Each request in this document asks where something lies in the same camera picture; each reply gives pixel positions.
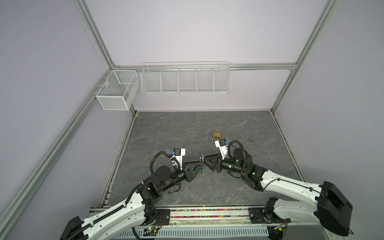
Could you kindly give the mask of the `small blue padlock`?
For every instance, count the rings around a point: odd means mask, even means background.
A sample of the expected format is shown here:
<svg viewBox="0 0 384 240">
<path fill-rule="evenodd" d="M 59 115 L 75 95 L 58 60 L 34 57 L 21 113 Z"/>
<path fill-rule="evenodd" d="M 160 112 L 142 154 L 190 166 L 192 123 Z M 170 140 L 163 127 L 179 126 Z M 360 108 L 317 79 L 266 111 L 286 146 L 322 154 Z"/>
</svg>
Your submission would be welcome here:
<svg viewBox="0 0 384 240">
<path fill-rule="evenodd" d="M 200 156 L 200 162 L 201 162 L 201 168 L 200 168 L 200 174 L 203 174 L 203 171 L 205 170 L 205 159 L 204 155 Z"/>
</svg>

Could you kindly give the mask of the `brass padlock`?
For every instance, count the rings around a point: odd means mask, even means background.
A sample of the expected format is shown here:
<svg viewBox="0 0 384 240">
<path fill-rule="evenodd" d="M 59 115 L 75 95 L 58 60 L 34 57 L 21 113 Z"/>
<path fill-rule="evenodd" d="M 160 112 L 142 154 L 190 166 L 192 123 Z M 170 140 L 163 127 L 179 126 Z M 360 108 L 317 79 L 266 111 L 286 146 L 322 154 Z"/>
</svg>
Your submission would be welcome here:
<svg viewBox="0 0 384 240">
<path fill-rule="evenodd" d="M 221 137 L 222 137 L 222 133 L 217 132 L 217 131 L 213 132 L 211 137 L 207 136 L 207 138 L 206 138 L 206 146 L 210 147 L 214 143 L 214 141 L 219 140 Z"/>
</svg>

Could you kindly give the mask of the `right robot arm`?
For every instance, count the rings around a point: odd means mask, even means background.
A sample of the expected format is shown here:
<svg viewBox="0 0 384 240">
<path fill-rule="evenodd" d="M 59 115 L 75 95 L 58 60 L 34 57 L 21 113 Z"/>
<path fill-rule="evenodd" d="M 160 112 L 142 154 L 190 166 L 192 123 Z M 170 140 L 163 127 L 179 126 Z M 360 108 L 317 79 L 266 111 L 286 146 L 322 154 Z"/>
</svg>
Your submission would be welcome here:
<svg viewBox="0 0 384 240">
<path fill-rule="evenodd" d="M 253 190 L 276 192 L 290 198 L 289 201 L 270 198 L 263 209 L 264 222 L 297 220 L 320 224 L 342 237 L 354 233 L 350 228 L 353 205 L 335 184 L 302 182 L 260 167 L 237 140 L 218 140 L 216 147 L 218 154 L 201 156 L 212 171 L 236 173 L 236 177 Z"/>
</svg>

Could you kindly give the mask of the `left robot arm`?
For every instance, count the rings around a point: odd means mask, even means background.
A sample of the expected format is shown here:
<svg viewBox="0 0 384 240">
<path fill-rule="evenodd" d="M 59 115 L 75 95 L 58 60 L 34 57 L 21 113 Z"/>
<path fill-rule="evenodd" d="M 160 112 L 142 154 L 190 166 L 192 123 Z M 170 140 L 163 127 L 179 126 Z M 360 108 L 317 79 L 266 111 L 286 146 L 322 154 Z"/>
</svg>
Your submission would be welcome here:
<svg viewBox="0 0 384 240">
<path fill-rule="evenodd" d="M 85 219 L 71 219 L 62 235 L 62 240 L 110 240 L 116 235 L 140 225 L 156 221 L 156 203 L 163 193 L 182 181 L 191 182 L 205 165 L 204 157 L 198 161 L 180 163 L 179 156 L 167 155 L 173 168 L 161 166 L 153 169 L 155 158 L 150 163 L 150 175 L 136 185 L 128 197 L 105 211 Z"/>
</svg>

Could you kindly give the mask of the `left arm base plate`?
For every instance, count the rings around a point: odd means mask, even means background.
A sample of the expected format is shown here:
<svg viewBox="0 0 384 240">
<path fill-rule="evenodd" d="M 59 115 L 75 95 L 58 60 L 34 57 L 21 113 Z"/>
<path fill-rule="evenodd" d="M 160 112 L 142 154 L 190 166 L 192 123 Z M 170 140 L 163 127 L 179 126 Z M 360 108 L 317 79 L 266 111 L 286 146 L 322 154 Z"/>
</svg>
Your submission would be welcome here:
<svg viewBox="0 0 384 240">
<path fill-rule="evenodd" d="M 147 218 L 143 223 L 144 226 L 168 226 L 171 219 L 170 209 L 157 209 L 157 212 Z"/>
</svg>

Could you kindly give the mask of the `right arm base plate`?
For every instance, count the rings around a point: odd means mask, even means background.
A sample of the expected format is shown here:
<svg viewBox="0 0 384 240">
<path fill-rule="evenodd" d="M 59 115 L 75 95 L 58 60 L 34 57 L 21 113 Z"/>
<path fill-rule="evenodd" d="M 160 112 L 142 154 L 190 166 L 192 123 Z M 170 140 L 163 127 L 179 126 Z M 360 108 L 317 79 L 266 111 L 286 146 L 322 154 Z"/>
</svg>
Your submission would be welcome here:
<svg viewBox="0 0 384 240">
<path fill-rule="evenodd" d="M 271 224 L 275 223 L 277 217 L 275 213 L 267 208 L 248 208 L 249 216 L 252 224 Z"/>
</svg>

